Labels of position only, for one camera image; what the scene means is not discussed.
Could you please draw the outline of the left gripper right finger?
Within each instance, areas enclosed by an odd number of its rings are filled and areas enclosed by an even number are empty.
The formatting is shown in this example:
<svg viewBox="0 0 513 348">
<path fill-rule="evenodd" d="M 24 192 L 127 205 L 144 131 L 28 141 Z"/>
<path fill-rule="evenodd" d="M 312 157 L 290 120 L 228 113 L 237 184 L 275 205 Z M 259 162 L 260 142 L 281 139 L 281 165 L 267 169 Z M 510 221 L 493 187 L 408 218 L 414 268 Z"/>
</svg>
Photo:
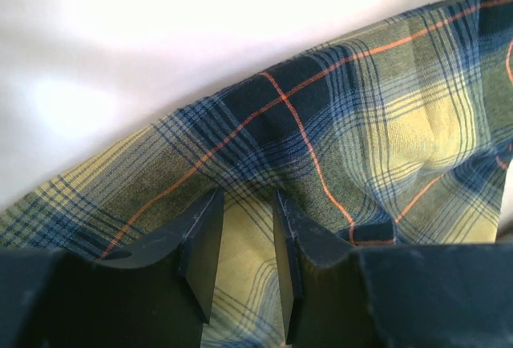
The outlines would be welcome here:
<svg viewBox="0 0 513 348">
<path fill-rule="evenodd" d="M 394 224 L 337 235 L 273 198 L 285 341 L 294 347 L 509 347 L 509 243 L 400 245 Z"/>
</svg>

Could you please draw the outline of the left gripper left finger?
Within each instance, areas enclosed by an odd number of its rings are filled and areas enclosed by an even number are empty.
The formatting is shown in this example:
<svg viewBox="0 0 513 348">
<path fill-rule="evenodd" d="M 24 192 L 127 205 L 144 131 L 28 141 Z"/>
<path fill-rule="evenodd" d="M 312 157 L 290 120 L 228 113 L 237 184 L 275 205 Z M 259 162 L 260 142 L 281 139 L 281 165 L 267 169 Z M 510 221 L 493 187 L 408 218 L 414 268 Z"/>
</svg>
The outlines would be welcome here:
<svg viewBox="0 0 513 348">
<path fill-rule="evenodd" d="M 198 347 L 223 217 L 215 189 L 98 260 L 62 248 L 2 249 L 2 346 Z"/>
</svg>

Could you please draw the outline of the yellow plaid long sleeve shirt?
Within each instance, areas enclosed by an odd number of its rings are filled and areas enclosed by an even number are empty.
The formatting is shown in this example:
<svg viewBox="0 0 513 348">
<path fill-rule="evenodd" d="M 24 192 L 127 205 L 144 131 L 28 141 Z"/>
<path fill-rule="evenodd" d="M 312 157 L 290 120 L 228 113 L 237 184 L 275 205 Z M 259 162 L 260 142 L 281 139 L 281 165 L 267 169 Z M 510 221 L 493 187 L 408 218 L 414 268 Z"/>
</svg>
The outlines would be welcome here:
<svg viewBox="0 0 513 348">
<path fill-rule="evenodd" d="M 270 67 L 130 134 L 1 213 L 7 248 L 101 257 L 225 190 L 204 347 L 285 341 L 282 188 L 335 233 L 492 242 L 512 159 L 512 0 L 445 0 Z"/>
</svg>

